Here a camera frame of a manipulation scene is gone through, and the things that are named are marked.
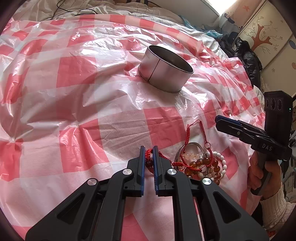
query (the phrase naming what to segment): sleeve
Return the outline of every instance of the sleeve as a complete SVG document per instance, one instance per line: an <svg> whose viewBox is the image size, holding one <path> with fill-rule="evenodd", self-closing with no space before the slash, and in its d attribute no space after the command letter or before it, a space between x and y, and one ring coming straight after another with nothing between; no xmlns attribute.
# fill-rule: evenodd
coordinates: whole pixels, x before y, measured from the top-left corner
<svg viewBox="0 0 296 241"><path fill-rule="evenodd" d="M263 213L263 227L267 231L278 231L292 213L296 203L286 202L283 187L272 197L260 201Z"/></svg>

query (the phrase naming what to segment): silver screw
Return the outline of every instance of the silver screw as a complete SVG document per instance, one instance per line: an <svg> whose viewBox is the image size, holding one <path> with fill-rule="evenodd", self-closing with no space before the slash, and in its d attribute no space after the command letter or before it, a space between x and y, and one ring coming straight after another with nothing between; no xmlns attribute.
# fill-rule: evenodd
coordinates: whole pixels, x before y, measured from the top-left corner
<svg viewBox="0 0 296 241"><path fill-rule="evenodd" d="M212 180L206 177L202 180L202 183L205 185L210 185L212 183Z"/></svg>
<svg viewBox="0 0 296 241"><path fill-rule="evenodd" d="M177 171L175 169L168 170L168 174L170 174L170 175L175 175L176 173L177 173Z"/></svg>
<svg viewBox="0 0 296 241"><path fill-rule="evenodd" d="M130 175L132 172L133 172L133 171L132 171L131 169L124 169L124 170L122 171L122 173L123 173L124 175Z"/></svg>
<svg viewBox="0 0 296 241"><path fill-rule="evenodd" d="M92 178L87 181L87 184L90 186L96 185L96 179Z"/></svg>

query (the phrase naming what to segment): plastic tablecloth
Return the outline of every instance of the plastic tablecloth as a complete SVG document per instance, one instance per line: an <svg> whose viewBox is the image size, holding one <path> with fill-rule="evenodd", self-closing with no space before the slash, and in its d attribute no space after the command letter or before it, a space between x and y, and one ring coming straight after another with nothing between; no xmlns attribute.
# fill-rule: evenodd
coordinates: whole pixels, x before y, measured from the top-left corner
<svg viewBox="0 0 296 241"><path fill-rule="evenodd" d="M163 46L194 74L179 93L162 92L138 73L146 48ZM165 25L124 15L11 20L0 37L0 207L27 230L88 178L126 167L140 146L173 159L187 124L201 119L212 150L224 155L223 188L251 213L252 150L220 133L215 116L258 127L264 112L238 58L221 60L202 41ZM198 125L190 141L204 145ZM122 240L174 240L172 200L155 195L146 170L142 198L126 202Z"/></svg>

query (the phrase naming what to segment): bright light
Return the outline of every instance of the bright light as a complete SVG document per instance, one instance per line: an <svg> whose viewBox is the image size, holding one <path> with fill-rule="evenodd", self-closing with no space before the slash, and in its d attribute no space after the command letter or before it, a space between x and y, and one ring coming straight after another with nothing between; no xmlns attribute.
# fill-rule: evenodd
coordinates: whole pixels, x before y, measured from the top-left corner
<svg viewBox="0 0 296 241"><path fill-rule="evenodd" d="M221 15L237 0L206 0Z"/></svg>

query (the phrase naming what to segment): tree decal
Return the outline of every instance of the tree decal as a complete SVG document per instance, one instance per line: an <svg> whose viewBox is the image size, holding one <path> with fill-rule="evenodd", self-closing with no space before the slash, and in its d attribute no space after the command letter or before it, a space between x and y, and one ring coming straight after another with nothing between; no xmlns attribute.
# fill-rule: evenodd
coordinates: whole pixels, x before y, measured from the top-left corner
<svg viewBox="0 0 296 241"><path fill-rule="evenodd" d="M269 21L269 25L260 25L259 22L261 19L264 19L263 16L258 17L257 19L257 24L256 23L252 23L252 28L248 28L250 30L249 33L247 33L246 31L244 31L244 34L251 37L252 40L254 41L254 44L252 46L252 50L254 51L257 47L261 47L263 50L263 53L265 53L266 51L270 54L270 50L268 47L266 46L261 46L262 44L269 44L271 46L273 46L273 49L275 51L277 51L277 47L279 46L278 44L273 43L274 41L277 40L282 40L283 37L280 36L278 37L276 36L268 36L267 32L275 30L277 31L277 28L275 28L272 25L272 21Z"/></svg>

